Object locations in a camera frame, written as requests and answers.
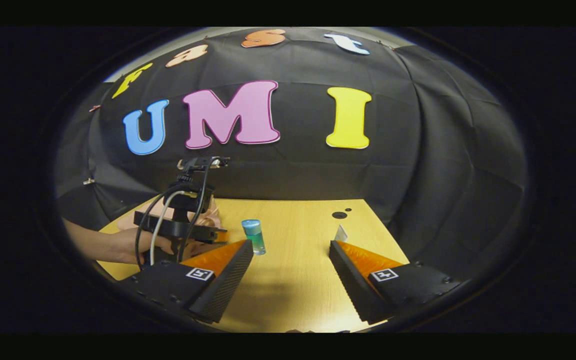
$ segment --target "white cable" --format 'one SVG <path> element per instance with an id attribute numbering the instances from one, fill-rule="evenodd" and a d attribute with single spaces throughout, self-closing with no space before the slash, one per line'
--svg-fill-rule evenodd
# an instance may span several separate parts
<path id="1" fill-rule="evenodd" d="M 185 191 L 176 191 L 173 192 L 172 194 L 170 194 L 170 197 L 167 199 L 166 204 L 164 205 L 164 209 L 161 212 L 161 216 L 159 217 L 158 221 L 157 221 L 157 226 L 155 226 L 155 230 L 152 233 L 152 240 L 150 240 L 150 266 L 155 265 L 155 239 L 157 239 L 157 234 L 158 232 L 160 232 L 160 227 L 162 226 L 162 223 L 164 221 L 164 215 L 166 215 L 166 210 L 168 210 L 168 207 L 170 205 L 170 201 L 172 201 L 172 198 L 174 198 L 175 196 L 178 196 L 180 194 L 185 194 Z"/>

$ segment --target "pink letter m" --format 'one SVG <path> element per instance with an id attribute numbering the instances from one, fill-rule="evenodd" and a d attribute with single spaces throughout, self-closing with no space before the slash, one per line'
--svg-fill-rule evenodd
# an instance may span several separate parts
<path id="1" fill-rule="evenodd" d="M 190 136 L 188 149 L 207 148 L 213 143 L 206 136 L 204 122 L 217 140 L 226 144 L 238 119 L 241 130 L 235 139 L 242 144 L 268 144 L 279 140 L 270 114 L 270 95 L 279 84 L 275 81 L 252 81 L 243 84 L 226 107 L 209 89 L 190 93 L 183 98 L 188 104 Z"/>

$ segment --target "table surface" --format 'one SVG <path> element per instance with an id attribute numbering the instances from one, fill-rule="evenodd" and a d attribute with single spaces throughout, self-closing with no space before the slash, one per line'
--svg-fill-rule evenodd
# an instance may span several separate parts
<path id="1" fill-rule="evenodd" d="M 329 259 L 330 242 L 339 225 L 347 242 L 402 264 L 402 249 L 362 199 L 352 200 L 240 200 L 215 199 L 221 227 L 230 241 L 246 239 L 242 221 L 259 219 L 266 253 L 254 255 L 219 323 L 213 328 L 231 332 L 316 333 L 359 331 L 361 321 Z M 116 233 L 115 219 L 101 231 Z M 346 212 L 343 219 L 334 212 Z M 139 271 L 137 265 L 99 261 L 116 280 Z"/>

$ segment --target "small bottle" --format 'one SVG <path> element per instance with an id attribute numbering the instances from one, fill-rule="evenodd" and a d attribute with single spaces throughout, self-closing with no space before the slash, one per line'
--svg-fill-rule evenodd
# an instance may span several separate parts
<path id="1" fill-rule="evenodd" d="M 254 255 L 264 255 L 266 247 L 264 246 L 264 236 L 261 233 L 261 221 L 258 219 L 245 219 L 241 222 L 244 227 L 246 237 L 252 241 L 252 251 Z"/>

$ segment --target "letter u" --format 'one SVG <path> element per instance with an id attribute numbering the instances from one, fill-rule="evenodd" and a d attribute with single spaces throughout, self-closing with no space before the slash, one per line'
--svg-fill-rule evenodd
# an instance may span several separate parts
<path id="1" fill-rule="evenodd" d="M 168 100 L 160 100 L 150 104 L 146 111 L 150 113 L 150 123 L 152 124 L 152 136 L 148 141 L 143 141 L 139 136 L 139 118 L 142 111 L 133 111 L 123 118 L 126 132 L 126 142 L 128 149 L 137 155 L 148 155 L 159 150 L 166 138 L 166 125 L 164 123 L 164 109 L 168 106 Z"/>

